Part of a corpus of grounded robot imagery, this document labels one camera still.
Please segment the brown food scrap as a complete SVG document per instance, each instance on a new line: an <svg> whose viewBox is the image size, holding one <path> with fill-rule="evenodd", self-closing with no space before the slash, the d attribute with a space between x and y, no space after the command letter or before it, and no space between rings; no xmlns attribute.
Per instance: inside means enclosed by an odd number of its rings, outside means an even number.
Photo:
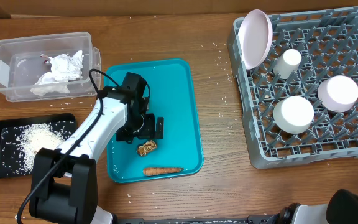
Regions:
<svg viewBox="0 0 358 224"><path fill-rule="evenodd" d="M149 140L137 147L137 154L139 156L144 157L147 154L151 153L152 151L156 150L156 148L157 148L157 143L153 140Z"/></svg>

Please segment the carrot piece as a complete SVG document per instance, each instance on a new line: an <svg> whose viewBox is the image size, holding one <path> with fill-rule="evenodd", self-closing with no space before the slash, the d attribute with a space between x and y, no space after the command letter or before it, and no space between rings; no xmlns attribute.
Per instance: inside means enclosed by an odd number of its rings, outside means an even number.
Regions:
<svg viewBox="0 0 358 224"><path fill-rule="evenodd" d="M165 174L174 174L183 170L184 168L181 167L147 167L143 170L143 173L145 176L151 177Z"/></svg>

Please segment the white tissue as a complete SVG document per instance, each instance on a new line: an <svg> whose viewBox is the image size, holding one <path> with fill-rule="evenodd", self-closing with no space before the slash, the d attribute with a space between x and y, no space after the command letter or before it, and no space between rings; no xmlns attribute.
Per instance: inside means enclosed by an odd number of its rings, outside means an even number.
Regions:
<svg viewBox="0 0 358 224"><path fill-rule="evenodd" d="M37 96L44 96L47 93L69 93L66 83L68 78L60 73L44 73L39 80L33 85L30 91Z"/></svg>
<svg viewBox="0 0 358 224"><path fill-rule="evenodd" d="M82 78L83 51L77 51L73 56L61 54L50 60L52 77L57 82L69 82Z"/></svg>

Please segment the red snack wrapper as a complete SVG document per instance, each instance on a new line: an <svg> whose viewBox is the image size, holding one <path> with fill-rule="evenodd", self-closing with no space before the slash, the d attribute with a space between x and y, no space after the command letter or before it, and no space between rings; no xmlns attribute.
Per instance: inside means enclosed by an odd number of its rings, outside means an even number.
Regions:
<svg viewBox="0 0 358 224"><path fill-rule="evenodd" d="M44 59L44 65L51 65L52 57L49 57L48 55L45 55L43 53L40 54L40 57Z"/></svg>

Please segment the large white plate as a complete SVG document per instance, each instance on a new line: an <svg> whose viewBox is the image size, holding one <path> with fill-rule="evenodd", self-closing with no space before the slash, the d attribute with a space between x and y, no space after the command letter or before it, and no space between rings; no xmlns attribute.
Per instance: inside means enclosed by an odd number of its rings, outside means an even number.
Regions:
<svg viewBox="0 0 358 224"><path fill-rule="evenodd" d="M265 60L271 48L272 36L272 22L266 13L254 9L245 16L238 32L245 69L256 68Z"/></svg>

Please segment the small white bowl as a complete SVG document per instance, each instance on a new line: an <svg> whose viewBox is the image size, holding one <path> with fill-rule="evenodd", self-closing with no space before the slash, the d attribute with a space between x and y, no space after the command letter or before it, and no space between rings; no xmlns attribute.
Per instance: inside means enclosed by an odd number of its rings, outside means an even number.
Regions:
<svg viewBox="0 0 358 224"><path fill-rule="evenodd" d="M273 118L282 131L300 134L310 127L314 118L314 108L306 98L291 96L276 104Z"/></svg>

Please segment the white cup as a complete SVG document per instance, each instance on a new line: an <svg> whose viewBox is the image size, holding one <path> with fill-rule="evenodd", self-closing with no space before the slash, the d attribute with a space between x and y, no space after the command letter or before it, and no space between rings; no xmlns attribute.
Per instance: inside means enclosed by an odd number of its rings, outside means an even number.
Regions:
<svg viewBox="0 0 358 224"><path fill-rule="evenodd" d="M295 49L288 49L278 58L273 68L275 75L280 75L281 79L287 79L292 72L298 70L302 60L301 53Z"/></svg>

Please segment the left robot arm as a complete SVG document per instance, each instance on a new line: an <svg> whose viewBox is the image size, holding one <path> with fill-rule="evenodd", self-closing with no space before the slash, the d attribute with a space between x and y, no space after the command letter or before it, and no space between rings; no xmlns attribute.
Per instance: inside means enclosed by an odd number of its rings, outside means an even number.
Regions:
<svg viewBox="0 0 358 224"><path fill-rule="evenodd" d="M111 138L130 144L135 138L163 138L163 118L147 113L147 81L128 72L122 84L96 90L94 109L56 149L42 148L34 158L32 186L17 213L52 223L107 223L117 217L98 205L96 163Z"/></svg>

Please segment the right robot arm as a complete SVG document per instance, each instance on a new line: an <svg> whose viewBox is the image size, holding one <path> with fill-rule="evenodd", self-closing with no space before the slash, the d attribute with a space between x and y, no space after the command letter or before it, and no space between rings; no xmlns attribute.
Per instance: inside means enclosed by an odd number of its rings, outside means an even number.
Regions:
<svg viewBox="0 0 358 224"><path fill-rule="evenodd" d="M265 223L279 224L358 224L358 195L338 190L326 204L291 204Z"/></svg>

